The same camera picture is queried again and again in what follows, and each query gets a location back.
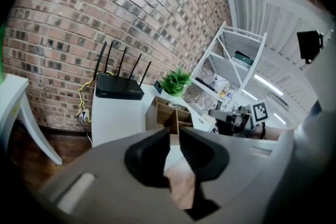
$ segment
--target wooden floor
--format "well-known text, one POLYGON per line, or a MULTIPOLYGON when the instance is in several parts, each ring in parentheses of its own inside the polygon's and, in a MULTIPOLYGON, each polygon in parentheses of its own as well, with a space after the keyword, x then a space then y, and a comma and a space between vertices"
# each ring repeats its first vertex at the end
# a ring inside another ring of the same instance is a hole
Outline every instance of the wooden floor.
MULTIPOLYGON (((24 183, 38 190, 51 176, 91 149, 87 137, 45 133, 46 139, 60 155, 63 165, 55 164, 36 145, 25 128, 15 123, 9 139, 8 157, 17 167, 24 183)), ((169 167, 164 175, 170 180, 172 199, 180 209, 192 208, 195 175, 184 158, 169 167)))
POLYGON ((45 135, 60 155, 63 165, 55 164, 37 146, 24 127, 15 123, 10 135, 7 156, 13 161, 25 184, 39 189, 52 175, 91 148, 87 137, 60 134, 45 135))

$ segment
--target cable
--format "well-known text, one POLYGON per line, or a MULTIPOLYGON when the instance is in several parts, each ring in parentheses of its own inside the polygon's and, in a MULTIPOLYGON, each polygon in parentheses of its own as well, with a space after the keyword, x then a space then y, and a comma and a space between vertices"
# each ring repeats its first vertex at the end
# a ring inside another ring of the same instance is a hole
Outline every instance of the cable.
POLYGON ((79 124, 82 126, 82 128, 84 129, 84 131, 85 131, 85 133, 86 133, 86 136, 87 136, 88 139, 90 140, 91 147, 93 147, 92 140, 91 140, 91 138, 89 137, 88 130, 86 129, 86 126, 85 126, 85 117, 84 117, 84 115, 85 115, 85 112, 83 112, 83 124, 84 124, 84 125, 80 122, 80 120, 79 120, 79 115, 77 116, 77 120, 78 120, 79 124))
MULTIPOLYGON (((114 76, 114 74, 113 74, 112 72, 107 71, 106 73, 111 74, 111 75, 114 76)), ((78 105, 78 106, 79 106, 79 109, 78 109, 78 113, 76 114, 76 116, 79 116, 79 114, 82 113, 83 110, 84 110, 84 104, 85 104, 85 103, 84 103, 84 101, 83 101, 83 99, 82 99, 81 91, 82 91, 86 86, 90 85, 90 84, 93 82, 93 78, 94 78, 94 77, 92 77, 92 78, 90 79, 90 81, 86 82, 86 83, 85 83, 82 87, 80 87, 79 90, 78 90, 78 95, 79 95, 79 105, 78 105)), ((90 119, 89 111, 87 111, 87 113, 88 113, 88 123, 91 123, 91 119, 90 119)))

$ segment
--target shelf item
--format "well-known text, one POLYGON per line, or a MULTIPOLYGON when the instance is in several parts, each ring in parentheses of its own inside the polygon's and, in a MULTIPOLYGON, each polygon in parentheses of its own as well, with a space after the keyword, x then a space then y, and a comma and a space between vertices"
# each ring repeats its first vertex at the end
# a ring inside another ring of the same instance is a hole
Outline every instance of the shelf item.
POLYGON ((148 108, 145 121, 146 130, 153 130, 162 127, 169 127, 171 137, 180 134, 180 127, 193 127, 193 121, 189 110, 184 106, 178 108, 169 106, 169 101, 155 97, 148 108))
POLYGON ((246 68, 250 68, 253 65, 253 60, 249 57, 243 55, 240 51, 236 51, 234 58, 235 62, 239 63, 241 66, 245 66, 246 68))
POLYGON ((214 91, 210 90, 207 86, 204 86, 203 84, 199 83, 197 80, 193 79, 192 83, 196 86, 200 87, 203 91, 210 94, 212 97, 216 99, 220 99, 223 103, 227 104, 227 101, 223 99, 218 93, 215 93, 214 91))

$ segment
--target table leg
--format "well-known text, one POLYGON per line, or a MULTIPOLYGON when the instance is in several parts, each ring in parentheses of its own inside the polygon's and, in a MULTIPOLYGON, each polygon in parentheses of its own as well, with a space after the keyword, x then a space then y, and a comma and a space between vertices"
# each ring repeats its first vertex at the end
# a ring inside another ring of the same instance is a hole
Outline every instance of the table leg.
POLYGON ((40 128, 38 127, 34 115, 30 109, 27 95, 24 94, 21 101, 21 110, 19 115, 25 124, 28 133, 31 135, 35 143, 39 146, 39 148, 55 163, 62 164, 61 157, 56 153, 56 151, 50 146, 49 142, 44 137, 40 128))
POLYGON ((20 111, 20 100, 22 99, 22 96, 25 95, 24 93, 16 100, 15 104, 13 107, 10 109, 10 112, 5 120, 5 123, 1 129, 0 127, 0 142, 1 142, 1 147, 5 154, 7 154, 7 148, 8 148, 8 142, 9 142, 9 137, 12 132, 12 128, 15 122, 15 119, 20 111))

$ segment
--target yellow cable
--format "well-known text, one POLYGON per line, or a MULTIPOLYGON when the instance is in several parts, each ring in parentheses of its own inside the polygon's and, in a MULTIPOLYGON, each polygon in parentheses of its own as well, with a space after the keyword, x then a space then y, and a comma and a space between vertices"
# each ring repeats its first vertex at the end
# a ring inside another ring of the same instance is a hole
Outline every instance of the yellow cable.
MULTIPOLYGON (((78 116, 80 113, 82 113, 85 109, 84 109, 84 101, 82 99, 82 95, 81 95, 81 91, 87 86, 87 85, 90 85, 91 83, 93 82, 93 77, 90 79, 90 81, 86 82, 82 87, 79 88, 78 90, 78 95, 79 95, 79 109, 78 109, 78 113, 76 114, 76 116, 78 116)), ((89 113, 89 110, 87 110, 87 115, 88 115, 88 122, 91 123, 91 119, 90 119, 90 113, 89 113)))

